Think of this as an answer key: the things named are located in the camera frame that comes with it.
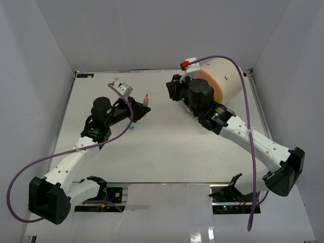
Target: white tabletop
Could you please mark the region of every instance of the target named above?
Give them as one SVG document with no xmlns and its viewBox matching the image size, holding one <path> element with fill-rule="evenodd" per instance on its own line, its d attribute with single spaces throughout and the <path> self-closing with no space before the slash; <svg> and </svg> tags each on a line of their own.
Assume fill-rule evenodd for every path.
<svg viewBox="0 0 324 243">
<path fill-rule="evenodd" d="M 205 130 L 181 104 L 171 101 L 166 82 L 178 70 L 132 73 L 95 73 L 75 80 L 56 152 L 70 149 L 83 129 L 97 97 L 117 99 L 107 83 L 118 77 L 141 102 L 150 97 L 152 111 L 133 131 L 107 144 L 75 179 L 90 175 L 110 182 L 228 182 L 237 173 L 252 170 L 251 155 L 236 144 Z M 248 78 L 245 78 L 252 127 L 264 133 Z M 242 93 L 229 104 L 246 120 Z M 126 126 L 112 127 L 112 136 Z M 51 167 L 62 158 L 53 160 Z M 265 168 L 259 161 L 258 170 Z M 141 185 L 129 188 L 123 213 L 76 213 L 61 225 L 47 221 L 28 224 L 26 235 L 39 242 L 285 242 L 314 240 L 295 186 L 288 197 L 269 194 L 247 232 L 248 215 L 212 215 L 209 186 L 189 184 Z M 141 206 L 141 210 L 132 210 Z"/>
<path fill-rule="evenodd" d="M 99 176 L 109 182 L 229 182 L 233 175 L 252 171 L 251 155 L 233 142 L 203 128 L 181 102 L 169 98 L 166 82 L 178 70 L 133 73 L 95 73 L 93 78 L 76 78 L 55 152 L 71 149 L 90 115 L 93 101 L 118 96 L 107 86 L 118 77 L 134 88 L 131 96 L 142 102 L 148 94 L 151 112 L 133 131 L 105 145 L 79 173 L 80 180 Z M 249 80 L 252 127 L 263 133 Z M 227 104 L 246 120 L 242 92 Z M 112 137 L 127 125 L 122 121 L 111 128 Z M 62 158 L 53 160 L 51 169 Z M 259 170 L 264 165 L 257 162 Z"/>
</svg>

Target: small orange object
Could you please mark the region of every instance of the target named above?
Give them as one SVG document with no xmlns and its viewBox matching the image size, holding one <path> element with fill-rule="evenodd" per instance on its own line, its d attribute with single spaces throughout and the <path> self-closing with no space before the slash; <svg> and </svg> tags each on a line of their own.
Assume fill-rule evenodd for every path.
<svg viewBox="0 0 324 243">
<path fill-rule="evenodd" d="M 149 101 L 148 95 L 146 94 L 146 96 L 144 97 L 144 100 L 143 100 L 143 105 L 148 106 L 148 101 Z"/>
</svg>

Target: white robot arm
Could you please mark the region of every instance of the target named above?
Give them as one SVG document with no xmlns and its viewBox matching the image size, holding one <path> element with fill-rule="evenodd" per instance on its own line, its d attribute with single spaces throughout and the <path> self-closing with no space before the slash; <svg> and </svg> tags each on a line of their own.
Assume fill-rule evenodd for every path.
<svg viewBox="0 0 324 243">
<path fill-rule="evenodd" d="M 249 133 L 253 135 L 255 156 L 266 167 L 266 171 L 257 173 L 257 191 L 271 190 L 280 196 L 287 196 L 303 170 L 305 153 L 296 147 L 291 150 L 281 146 L 257 131 L 250 131 L 247 125 L 233 111 L 215 101 L 214 89 L 209 83 L 197 77 L 200 71 L 198 63 L 188 65 L 195 58 L 187 59 L 183 75 L 174 75 L 167 83 L 170 99 L 182 100 L 191 113 L 198 117 L 199 123 L 217 135 L 231 140 L 251 153 Z M 221 192 L 210 196 L 215 201 L 235 199 L 240 201 L 243 195 L 252 192 L 252 173 L 234 176 Z"/>
<path fill-rule="evenodd" d="M 113 87 L 130 103 L 134 122 L 151 110 L 130 97 L 132 87 L 116 82 Z M 71 187 L 71 184 L 79 171 L 100 151 L 103 146 L 100 144 L 109 139 L 110 127 L 128 117 L 130 109 L 121 98 L 114 105 L 111 105 L 106 97 L 97 98 L 81 137 L 74 146 L 76 152 L 66 156 L 42 178 L 35 177 L 29 183 L 28 209 L 42 218 L 60 224 L 67 217 L 71 207 L 88 199 L 104 200 L 107 183 L 99 177 L 89 176 L 79 185 Z"/>
</svg>

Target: metal edge strip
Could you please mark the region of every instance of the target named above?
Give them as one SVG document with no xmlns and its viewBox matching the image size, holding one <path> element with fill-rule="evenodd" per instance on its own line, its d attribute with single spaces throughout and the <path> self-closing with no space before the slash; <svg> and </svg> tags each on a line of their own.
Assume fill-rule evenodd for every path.
<svg viewBox="0 0 324 243">
<path fill-rule="evenodd" d="M 272 135 L 270 133 L 268 122 L 267 122 L 267 120 L 265 118 L 265 114 L 263 112 L 263 108 L 262 108 L 262 105 L 261 105 L 261 102 L 260 102 L 260 99 L 259 99 L 259 95 L 257 93 L 257 88 L 256 88 L 256 85 L 254 83 L 252 74 L 250 72 L 246 72 L 246 73 L 248 74 L 249 83 L 250 83 L 250 86 L 251 86 L 251 89 L 252 89 L 252 94 L 253 94 L 254 100 L 255 100 L 256 105 L 257 105 L 257 109 L 258 109 L 258 113 L 259 113 L 259 117 L 260 117 L 260 120 L 261 120 L 261 123 L 262 123 L 264 133 L 265 133 L 267 138 L 272 140 Z"/>
</svg>

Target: black mount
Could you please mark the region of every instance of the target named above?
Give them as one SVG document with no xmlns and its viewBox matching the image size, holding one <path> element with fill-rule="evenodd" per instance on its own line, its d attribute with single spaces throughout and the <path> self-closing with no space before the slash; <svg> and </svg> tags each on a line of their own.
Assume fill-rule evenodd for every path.
<svg viewBox="0 0 324 243">
<path fill-rule="evenodd" d="M 54 224 L 62 223 L 71 209 L 69 198 L 60 184 L 53 185 L 34 177 L 29 183 L 28 209 L 34 214 L 51 221 Z"/>
<path fill-rule="evenodd" d="M 241 175 L 242 173 L 234 176 L 228 186 L 222 187 L 220 190 L 217 190 L 219 188 L 217 186 L 212 187 L 212 193 L 209 196 L 213 198 L 213 202 L 222 203 L 229 201 L 241 201 L 243 195 L 234 187 L 236 181 Z"/>
<path fill-rule="evenodd" d="M 274 173 L 268 172 L 262 179 L 270 191 L 279 196 L 288 196 L 303 171 L 305 152 L 296 147 L 289 150 L 287 161 L 281 161 L 281 169 Z"/>
</svg>

